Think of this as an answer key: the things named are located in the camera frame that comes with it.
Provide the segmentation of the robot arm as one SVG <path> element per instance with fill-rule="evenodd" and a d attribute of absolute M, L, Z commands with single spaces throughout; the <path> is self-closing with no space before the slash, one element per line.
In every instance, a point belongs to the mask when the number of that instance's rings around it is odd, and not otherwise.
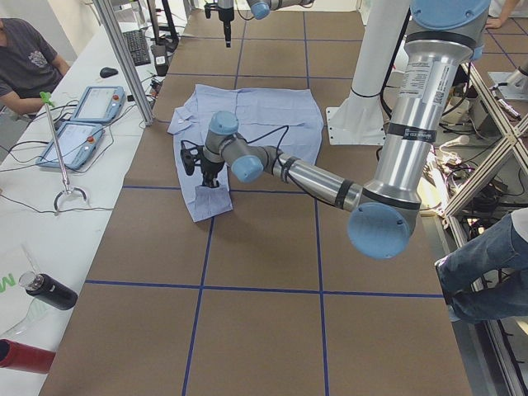
<path fill-rule="evenodd" d="M 285 7 L 301 6 L 308 7 L 311 6 L 314 1 L 311 0 L 247 0 L 246 4 L 249 7 L 249 10 L 252 16 L 261 20 L 267 17 L 271 11 L 280 10 Z M 231 22 L 234 20 L 234 1 L 229 0 L 219 0 L 213 1 L 212 3 L 205 4 L 205 14 L 207 18 L 210 18 L 212 11 L 216 11 L 219 16 L 219 20 L 223 23 L 224 29 L 224 41 L 227 48 L 231 47 L 232 42 L 232 30 Z"/>
<path fill-rule="evenodd" d="M 315 167 L 278 147 L 252 146 L 228 111 L 213 115 L 198 158 L 202 184 L 219 189 L 218 175 L 230 167 L 241 182 L 264 172 L 293 183 L 351 216 L 347 232 L 368 257 L 388 259 L 408 245 L 421 200 L 417 186 L 460 64 L 482 50 L 486 1 L 413 1 L 404 49 L 408 65 L 399 88 L 374 177 L 358 185 Z"/>

